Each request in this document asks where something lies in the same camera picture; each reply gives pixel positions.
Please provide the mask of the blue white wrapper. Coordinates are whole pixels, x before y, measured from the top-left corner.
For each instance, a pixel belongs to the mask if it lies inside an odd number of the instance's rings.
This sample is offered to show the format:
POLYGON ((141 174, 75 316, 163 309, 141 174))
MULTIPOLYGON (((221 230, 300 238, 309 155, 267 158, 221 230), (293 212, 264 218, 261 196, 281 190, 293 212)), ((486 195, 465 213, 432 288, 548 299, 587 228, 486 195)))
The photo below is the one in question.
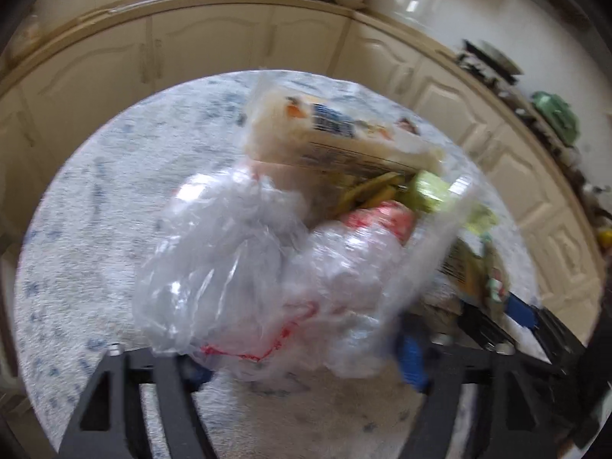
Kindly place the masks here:
POLYGON ((490 234, 480 238, 480 252, 458 238, 441 267, 446 279, 468 304, 503 312, 508 302, 510 281, 490 234))

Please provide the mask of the clear plastic bag red print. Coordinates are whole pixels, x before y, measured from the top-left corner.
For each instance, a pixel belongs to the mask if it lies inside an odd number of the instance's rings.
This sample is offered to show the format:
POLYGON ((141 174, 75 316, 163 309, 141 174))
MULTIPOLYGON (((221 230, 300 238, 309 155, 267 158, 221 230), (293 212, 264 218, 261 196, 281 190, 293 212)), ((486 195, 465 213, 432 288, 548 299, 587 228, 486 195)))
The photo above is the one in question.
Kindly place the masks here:
POLYGON ((452 184, 425 216, 389 200, 309 227, 328 200, 317 179, 254 165, 192 175, 138 269, 134 322, 154 351, 248 381, 373 377, 480 195, 467 175, 452 184))

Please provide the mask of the green snack wrapper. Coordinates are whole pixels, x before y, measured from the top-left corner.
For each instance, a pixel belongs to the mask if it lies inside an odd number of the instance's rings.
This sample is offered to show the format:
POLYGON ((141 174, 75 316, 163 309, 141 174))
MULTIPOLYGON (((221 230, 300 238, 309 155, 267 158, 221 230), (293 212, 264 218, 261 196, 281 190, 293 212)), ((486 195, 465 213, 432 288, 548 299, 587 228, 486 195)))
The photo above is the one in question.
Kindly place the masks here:
MULTIPOLYGON (((402 196, 398 198, 406 207, 420 213, 433 213, 440 210, 456 197, 449 184, 434 173, 420 171, 409 182, 402 196)), ((491 231, 499 224, 497 215, 488 206, 475 203, 465 227, 476 235, 491 231)))

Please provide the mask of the white bread wrapper package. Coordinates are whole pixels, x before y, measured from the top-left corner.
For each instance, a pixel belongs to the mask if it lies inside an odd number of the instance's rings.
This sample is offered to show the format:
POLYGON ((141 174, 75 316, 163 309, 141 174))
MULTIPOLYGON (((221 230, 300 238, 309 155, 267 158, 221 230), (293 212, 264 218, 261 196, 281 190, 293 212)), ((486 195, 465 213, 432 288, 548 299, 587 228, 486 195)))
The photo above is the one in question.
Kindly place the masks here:
POLYGON ((258 162, 374 177, 443 172, 444 150, 408 117, 381 116, 283 85, 269 73, 245 107, 244 152, 258 162))

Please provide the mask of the cream kitchen base cabinets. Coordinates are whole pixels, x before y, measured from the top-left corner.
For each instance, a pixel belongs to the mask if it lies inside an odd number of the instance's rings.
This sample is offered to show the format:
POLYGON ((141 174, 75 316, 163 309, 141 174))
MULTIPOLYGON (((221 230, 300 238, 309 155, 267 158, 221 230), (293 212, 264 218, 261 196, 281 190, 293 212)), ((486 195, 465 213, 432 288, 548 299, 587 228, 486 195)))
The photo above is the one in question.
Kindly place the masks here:
POLYGON ((104 122, 157 91, 282 68, 359 83, 430 121, 477 162, 534 262, 540 298, 579 338, 604 262, 588 219, 535 134, 428 36, 310 0, 151 0, 92 13, 1 75, 7 227, 22 231, 59 166, 104 122))

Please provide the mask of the white blue patterned tablecloth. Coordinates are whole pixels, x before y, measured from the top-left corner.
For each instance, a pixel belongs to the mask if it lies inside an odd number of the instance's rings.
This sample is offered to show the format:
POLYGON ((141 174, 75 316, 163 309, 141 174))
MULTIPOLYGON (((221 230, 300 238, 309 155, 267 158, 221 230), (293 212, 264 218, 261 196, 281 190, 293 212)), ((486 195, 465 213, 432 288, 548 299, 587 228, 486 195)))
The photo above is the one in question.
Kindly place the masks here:
MULTIPOLYGON (((142 344, 135 271, 160 211, 188 176, 241 155, 257 80, 225 73, 146 98, 92 135, 48 187, 24 238, 15 319, 21 375, 51 443, 107 346, 142 344)), ((196 397, 222 458, 391 458, 420 401, 394 366, 357 380, 319 371, 244 383, 221 373, 196 397)))

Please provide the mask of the green electric cooking pot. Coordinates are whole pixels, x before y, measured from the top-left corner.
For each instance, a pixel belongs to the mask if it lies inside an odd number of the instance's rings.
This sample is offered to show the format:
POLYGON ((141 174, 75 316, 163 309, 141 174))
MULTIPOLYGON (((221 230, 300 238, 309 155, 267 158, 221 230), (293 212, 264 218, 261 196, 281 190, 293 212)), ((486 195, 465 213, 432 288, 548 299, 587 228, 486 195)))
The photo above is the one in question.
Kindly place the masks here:
POLYGON ((537 91, 531 95, 531 103, 565 146, 576 145, 581 135, 580 122, 571 111, 571 106, 561 96, 537 91))

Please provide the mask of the black gas stove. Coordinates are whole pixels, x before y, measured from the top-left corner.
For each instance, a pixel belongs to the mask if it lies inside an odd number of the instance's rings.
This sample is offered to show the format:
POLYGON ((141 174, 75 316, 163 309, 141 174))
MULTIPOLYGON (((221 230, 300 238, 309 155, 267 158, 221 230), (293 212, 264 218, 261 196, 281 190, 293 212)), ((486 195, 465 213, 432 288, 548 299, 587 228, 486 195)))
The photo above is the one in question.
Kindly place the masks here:
POLYGON ((456 54, 454 63, 499 98, 519 94, 516 85, 519 77, 524 75, 523 70, 488 42, 474 44, 464 39, 463 48, 456 54))

